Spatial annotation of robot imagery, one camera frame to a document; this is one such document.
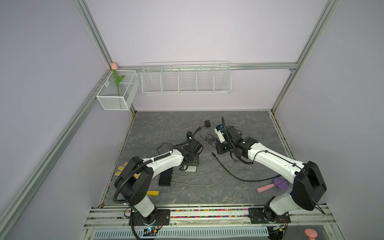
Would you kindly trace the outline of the artificial tulip flower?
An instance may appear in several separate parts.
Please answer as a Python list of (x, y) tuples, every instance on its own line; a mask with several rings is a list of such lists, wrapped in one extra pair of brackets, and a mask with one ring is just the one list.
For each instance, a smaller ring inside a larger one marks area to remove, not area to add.
[(122, 75), (122, 76), (118, 75), (117, 70), (119, 69), (119, 67), (116, 63), (111, 63), (111, 69), (115, 78), (118, 96), (120, 96), (119, 85), (122, 82), (122, 80), (125, 78), (125, 75)]

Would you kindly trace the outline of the black network switch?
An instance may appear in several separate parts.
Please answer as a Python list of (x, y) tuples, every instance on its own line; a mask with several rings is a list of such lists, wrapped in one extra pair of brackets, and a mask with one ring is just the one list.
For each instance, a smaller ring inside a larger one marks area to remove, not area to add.
[(170, 187), (172, 181), (173, 168), (170, 168), (160, 174), (159, 187)]

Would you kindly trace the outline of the blue yellow toy rake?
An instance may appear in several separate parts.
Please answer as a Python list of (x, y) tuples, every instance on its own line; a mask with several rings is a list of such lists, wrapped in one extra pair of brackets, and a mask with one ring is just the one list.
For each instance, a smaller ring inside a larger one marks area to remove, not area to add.
[(160, 196), (160, 191), (147, 191), (147, 196), (157, 197)]

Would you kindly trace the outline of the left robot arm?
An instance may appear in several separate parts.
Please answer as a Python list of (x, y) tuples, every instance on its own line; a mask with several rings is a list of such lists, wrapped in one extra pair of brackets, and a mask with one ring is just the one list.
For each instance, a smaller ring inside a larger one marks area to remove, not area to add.
[(131, 158), (114, 183), (113, 202), (127, 204), (132, 211), (131, 219), (136, 213), (144, 225), (154, 224), (159, 216), (158, 209), (147, 195), (152, 179), (175, 167), (181, 171), (196, 170), (194, 161), (204, 148), (195, 139), (200, 130), (198, 127), (193, 133), (188, 133), (185, 142), (173, 145), (166, 153), (146, 159)]

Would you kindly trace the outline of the black power brick far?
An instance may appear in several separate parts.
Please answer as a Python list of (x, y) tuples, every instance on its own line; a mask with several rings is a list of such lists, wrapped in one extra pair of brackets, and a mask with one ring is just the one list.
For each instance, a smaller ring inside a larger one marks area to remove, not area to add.
[(206, 126), (207, 128), (209, 128), (209, 127), (211, 126), (211, 124), (210, 124), (210, 121), (209, 121), (209, 120), (205, 121), (205, 126)]

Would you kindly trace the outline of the white mesh basket small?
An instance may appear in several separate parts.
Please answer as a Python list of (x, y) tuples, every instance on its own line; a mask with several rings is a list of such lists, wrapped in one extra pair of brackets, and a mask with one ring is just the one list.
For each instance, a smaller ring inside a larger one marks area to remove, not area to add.
[(136, 71), (112, 70), (96, 97), (107, 111), (129, 111), (139, 89)]

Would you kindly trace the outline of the yellow work glove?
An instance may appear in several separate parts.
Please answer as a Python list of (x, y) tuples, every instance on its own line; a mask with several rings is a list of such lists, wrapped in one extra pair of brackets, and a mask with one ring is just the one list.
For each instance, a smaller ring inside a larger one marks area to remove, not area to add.
[(122, 166), (118, 166), (117, 171), (115, 172), (115, 176), (120, 176), (120, 174), (123, 172), (127, 164), (128, 162), (125, 162)]

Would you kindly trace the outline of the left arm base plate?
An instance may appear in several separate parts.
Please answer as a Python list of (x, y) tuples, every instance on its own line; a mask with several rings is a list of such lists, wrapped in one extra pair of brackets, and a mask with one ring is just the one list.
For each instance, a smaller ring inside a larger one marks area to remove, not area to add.
[(139, 212), (132, 212), (131, 220), (134, 226), (168, 226), (170, 215), (170, 209), (155, 209), (148, 217), (143, 217)]

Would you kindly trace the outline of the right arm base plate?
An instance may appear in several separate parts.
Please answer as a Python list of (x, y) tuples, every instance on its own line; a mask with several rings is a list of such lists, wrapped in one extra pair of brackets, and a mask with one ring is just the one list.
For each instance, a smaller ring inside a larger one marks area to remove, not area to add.
[(248, 208), (249, 218), (251, 224), (289, 224), (291, 223), (291, 218), (289, 213), (285, 213), (281, 216), (276, 215), (270, 210), (265, 210), (264, 208)]

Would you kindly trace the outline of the pink purple toy shovel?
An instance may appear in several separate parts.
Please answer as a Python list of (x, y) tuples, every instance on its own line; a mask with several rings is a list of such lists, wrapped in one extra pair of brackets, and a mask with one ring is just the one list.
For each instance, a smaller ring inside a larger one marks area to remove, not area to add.
[(289, 188), (289, 186), (290, 186), (290, 183), (287, 180), (283, 178), (275, 178), (272, 184), (257, 188), (257, 192), (262, 193), (274, 187), (277, 187), (278, 189), (281, 189), (281, 190), (286, 190)]

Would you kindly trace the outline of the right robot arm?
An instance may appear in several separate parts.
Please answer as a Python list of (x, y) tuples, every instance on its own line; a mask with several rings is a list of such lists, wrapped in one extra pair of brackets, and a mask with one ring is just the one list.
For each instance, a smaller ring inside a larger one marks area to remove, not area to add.
[(274, 223), (292, 210), (313, 211), (318, 207), (327, 186), (316, 163), (285, 157), (251, 137), (244, 138), (234, 126), (226, 126), (225, 121), (215, 127), (215, 133), (215, 157), (229, 152), (244, 164), (262, 164), (292, 185), (290, 192), (275, 196), (266, 203), (262, 214), (267, 222)]

